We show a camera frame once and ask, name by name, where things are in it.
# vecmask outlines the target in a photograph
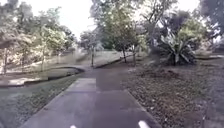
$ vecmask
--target sky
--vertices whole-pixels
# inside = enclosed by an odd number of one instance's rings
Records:
[[[20,0],[32,6],[34,14],[41,10],[61,7],[60,23],[69,27],[79,38],[85,30],[94,28],[93,19],[90,18],[90,7],[92,0]],[[178,8],[186,11],[193,11],[199,0],[178,0]]]

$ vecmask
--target green grass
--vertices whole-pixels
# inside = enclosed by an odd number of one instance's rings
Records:
[[[0,89],[1,121],[7,128],[19,127],[77,78],[78,75],[32,84],[28,87]]]

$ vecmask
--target paved path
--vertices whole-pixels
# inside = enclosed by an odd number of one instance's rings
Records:
[[[20,128],[160,128],[119,86],[120,70],[89,71]]]

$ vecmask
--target bush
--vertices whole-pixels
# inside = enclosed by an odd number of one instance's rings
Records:
[[[195,55],[189,42],[183,42],[173,34],[162,37],[158,47],[161,53],[167,57],[168,64],[183,65],[196,63]]]

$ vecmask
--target soil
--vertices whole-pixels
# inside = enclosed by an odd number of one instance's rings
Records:
[[[129,70],[122,85],[164,128],[223,128],[222,64],[222,59],[179,67],[144,62]]]

